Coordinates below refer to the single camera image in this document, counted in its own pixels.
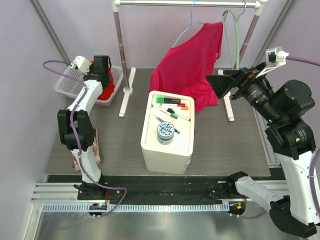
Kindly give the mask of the red t shirt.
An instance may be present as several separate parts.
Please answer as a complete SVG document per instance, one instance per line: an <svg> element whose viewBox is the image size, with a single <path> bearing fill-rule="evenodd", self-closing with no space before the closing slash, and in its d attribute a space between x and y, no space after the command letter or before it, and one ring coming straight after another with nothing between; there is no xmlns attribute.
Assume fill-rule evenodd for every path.
<svg viewBox="0 0 320 240"><path fill-rule="evenodd" d="M111 70L109 71L109 77L110 79L109 79L108 87L106 87L103 90L102 94L98 97L98 100L101 100L101 101L108 100L115 90L114 78Z"/></svg>

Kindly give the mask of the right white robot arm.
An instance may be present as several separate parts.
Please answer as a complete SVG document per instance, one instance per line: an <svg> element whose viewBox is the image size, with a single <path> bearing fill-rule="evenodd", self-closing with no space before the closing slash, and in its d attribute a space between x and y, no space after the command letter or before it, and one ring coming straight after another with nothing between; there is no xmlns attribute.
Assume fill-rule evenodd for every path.
<svg viewBox="0 0 320 240"><path fill-rule="evenodd" d="M266 78L266 63L228 75L208 75L207 82L218 98L236 89L233 100L244 98L266 121L267 140L279 160L288 194L281 195L239 171L226 179L226 193L248 197L269 214L284 233L308 238L317 233L320 204L316 162L320 151L314 133L302 116L315 106L310 87L299 80L287 81L274 91Z"/></svg>

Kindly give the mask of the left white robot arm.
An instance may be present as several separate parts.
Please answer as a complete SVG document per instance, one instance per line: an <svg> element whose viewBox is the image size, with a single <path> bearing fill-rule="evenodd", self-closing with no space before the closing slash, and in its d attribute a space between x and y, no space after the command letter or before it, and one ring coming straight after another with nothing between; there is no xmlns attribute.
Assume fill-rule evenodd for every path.
<svg viewBox="0 0 320 240"><path fill-rule="evenodd" d="M57 113L60 142L71 151L82 175L81 184L74 187L81 195L97 200L106 195L107 188L93 150L96 129L91 123L90 112L109 86L111 66L111 59L107 55L95 55L93 61L82 56L76 57L70 68L79 71L80 76L63 73L62 77L80 83L82 89L67 109Z"/></svg>

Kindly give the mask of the pink t shirt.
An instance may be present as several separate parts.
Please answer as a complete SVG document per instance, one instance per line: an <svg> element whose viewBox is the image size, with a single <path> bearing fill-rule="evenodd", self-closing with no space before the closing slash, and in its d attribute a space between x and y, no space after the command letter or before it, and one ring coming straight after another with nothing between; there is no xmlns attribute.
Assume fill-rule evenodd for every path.
<svg viewBox="0 0 320 240"><path fill-rule="evenodd" d="M206 80L221 56L224 25L205 23L184 43L172 47L150 77L149 91L191 97L195 112L218 105L218 98Z"/></svg>

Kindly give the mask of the red whiteboard marker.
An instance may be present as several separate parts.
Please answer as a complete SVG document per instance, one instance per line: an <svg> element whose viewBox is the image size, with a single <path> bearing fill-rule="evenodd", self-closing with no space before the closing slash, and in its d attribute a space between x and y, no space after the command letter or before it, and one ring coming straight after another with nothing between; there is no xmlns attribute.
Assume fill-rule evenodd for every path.
<svg viewBox="0 0 320 240"><path fill-rule="evenodd" d="M160 104L161 106L164 106L164 107L187 107L187 105L185 105L184 103L161 103Z"/></svg>

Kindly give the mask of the green capped white marker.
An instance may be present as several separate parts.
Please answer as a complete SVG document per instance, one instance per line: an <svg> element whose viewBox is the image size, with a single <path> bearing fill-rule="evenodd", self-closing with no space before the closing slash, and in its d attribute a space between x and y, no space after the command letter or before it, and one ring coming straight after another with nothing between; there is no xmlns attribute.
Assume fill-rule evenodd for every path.
<svg viewBox="0 0 320 240"><path fill-rule="evenodd" d="M182 118L182 119L184 119L186 121L190 121L191 120L189 117L184 116L182 114L179 114L179 113L177 113L174 110L169 109L169 108L168 109L163 109L163 108L161 108L159 106L155 106L155 105L152 105L151 107L154 108L154 109L157 109L157 110L159 110L159 111L161 111L161 112L163 112L163 113L165 113L167 115L169 115L170 117L172 117L174 119Z"/></svg>

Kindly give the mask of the green highlighter marker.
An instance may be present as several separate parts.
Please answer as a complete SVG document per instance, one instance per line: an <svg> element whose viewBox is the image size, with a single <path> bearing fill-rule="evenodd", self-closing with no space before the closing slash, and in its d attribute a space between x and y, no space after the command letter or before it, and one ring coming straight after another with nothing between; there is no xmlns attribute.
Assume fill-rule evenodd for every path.
<svg viewBox="0 0 320 240"><path fill-rule="evenodd" d="M157 104L180 104L181 100L177 98L157 97Z"/></svg>

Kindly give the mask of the blue ballpoint pen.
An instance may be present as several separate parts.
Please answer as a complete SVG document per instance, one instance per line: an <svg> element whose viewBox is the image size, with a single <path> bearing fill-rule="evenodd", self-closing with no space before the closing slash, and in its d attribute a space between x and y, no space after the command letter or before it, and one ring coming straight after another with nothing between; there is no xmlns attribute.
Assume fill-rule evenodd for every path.
<svg viewBox="0 0 320 240"><path fill-rule="evenodd" d="M158 116L155 116L155 118L156 118L159 122L161 122L161 123L165 122L163 119L161 119L161 118L158 117ZM175 131L177 134L180 134L180 133L181 133L181 132L180 132L179 130L177 130L176 128L174 128L174 131Z"/></svg>

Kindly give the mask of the blue patterned round tin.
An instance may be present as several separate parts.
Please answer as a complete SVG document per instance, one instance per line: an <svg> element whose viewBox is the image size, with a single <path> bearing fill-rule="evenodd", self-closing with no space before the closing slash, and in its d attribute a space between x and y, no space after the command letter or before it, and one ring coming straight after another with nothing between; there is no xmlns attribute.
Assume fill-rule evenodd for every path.
<svg viewBox="0 0 320 240"><path fill-rule="evenodd" d="M174 140L175 128L170 122L161 122L156 128L156 135L160 144L169 145Z"/></svg>

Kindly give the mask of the white foam box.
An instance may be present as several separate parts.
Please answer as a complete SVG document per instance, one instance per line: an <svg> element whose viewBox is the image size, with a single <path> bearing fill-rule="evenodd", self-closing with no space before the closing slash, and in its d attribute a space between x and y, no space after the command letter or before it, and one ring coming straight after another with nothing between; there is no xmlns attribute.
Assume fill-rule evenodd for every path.
<svg viewBox="0 0 320 240"><path fill-rule="evenodd" d="M182 118L174 119L152 105L167 110L167 106L156 103L156 98L180 99L188 110L174 109L178 114L189 117L190 121ZM163 145L157 140L157 127L161 123L155 116L160 117L165 122L173 124L180 134L174 133L171 144ZM195 141L195 101L193 98L184 95L161 92L153 90L148 95L147 107L145 111L142 135L140 140L141 150L146 168L149 171L184 174L191 161Z"/></svg>

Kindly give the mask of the white clothes rack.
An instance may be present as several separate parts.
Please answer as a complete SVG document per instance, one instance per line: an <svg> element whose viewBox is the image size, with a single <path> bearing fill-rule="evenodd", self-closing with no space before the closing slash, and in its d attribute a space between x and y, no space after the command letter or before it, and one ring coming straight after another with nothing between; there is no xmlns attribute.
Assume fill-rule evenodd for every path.
<svg viewBox="0 0 320 240"><path fill-rule="evenodd" d="M240 67L240 63L244 57L246 49L249 45L251 37L254 33L258 20L267 4L266 0L257 0L255 2L250 2L248 0L242 0L238 2L217 2L217 1L201 1L201 0L112 0L111 8L114 17L114 24L116 29L119 55L121 61L121 67L123 72L123 80L125 82L125 87L123 88L123 100L119 110L119 116L124 117L126 115L128 103L130 96L133 94L133 82L136 74L136 68L132 67L130 72L127 71L127 62L125 57L125 48L121 30L120 6L175 6L175 7L213 7L213 8L240 8L245 12L247 9L254 9L254 16L246 33L243 44L240 45L240 32L239 32L239 16L233 15L233 23L235 28L235 64L231 67L233 70Z"/></svg>

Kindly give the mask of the pink illustrated book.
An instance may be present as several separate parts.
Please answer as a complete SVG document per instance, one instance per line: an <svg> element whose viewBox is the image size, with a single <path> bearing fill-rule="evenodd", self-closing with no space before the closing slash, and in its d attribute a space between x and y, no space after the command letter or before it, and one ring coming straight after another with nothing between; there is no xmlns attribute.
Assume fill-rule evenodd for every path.
<svg viewBox="0 0 320 240"><path fill-rule="evenodd" d="M101 163L101 157L100 157L100 151L99 151L98 130L96 128L94 130L95 130L95 136L93 140L92 151L95 157L95 162L99 165ZM80 166L77 162L76 156L73 153L71 154L72 154L73 169L75 171L80 171Z"/></svg>

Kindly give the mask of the white plastic basket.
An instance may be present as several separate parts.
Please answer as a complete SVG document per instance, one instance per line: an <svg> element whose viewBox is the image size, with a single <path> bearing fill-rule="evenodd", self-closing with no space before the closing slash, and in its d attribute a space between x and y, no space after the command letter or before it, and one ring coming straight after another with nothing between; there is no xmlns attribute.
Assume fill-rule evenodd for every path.
<svg viewBox="0 0 320 240"><path fill-rule="evenodd" d="M81 71L78 69L75 69L73 66L68 66L65 69L64 74L69 75L71 77L75 77L79 80L83 76ZM123 80L122 68L119 66L112 65L111 76L113 77L114 90L110 94L110 97L108 99L105 99L105 100L97 99L95 101L95 103L97 105L109 107L112 104L113 99L114 99L115 95L117 94L117 92L121 86L122 80ZM70 78L61 76L58 79L54 89L58 93L64 94L69 98L75 99L78 96L78 94L80 93L80 91L82 90L82 87L83 87L83 85L81 83L74 81Z"/></svg>

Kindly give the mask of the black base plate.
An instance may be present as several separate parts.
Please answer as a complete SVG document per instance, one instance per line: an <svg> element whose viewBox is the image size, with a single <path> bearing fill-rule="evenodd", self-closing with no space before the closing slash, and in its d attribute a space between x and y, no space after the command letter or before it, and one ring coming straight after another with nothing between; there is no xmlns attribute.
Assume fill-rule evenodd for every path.
<svg viewBox="0 0 320 240"><path fill-rule="evenodd" d="M99 188L93 183L74 184L78 200L109 200L123 205L205 205L220 204L226 199L243 199L231 192L226 177L210 176L106 176L105 185L116 190Z"/></svg>

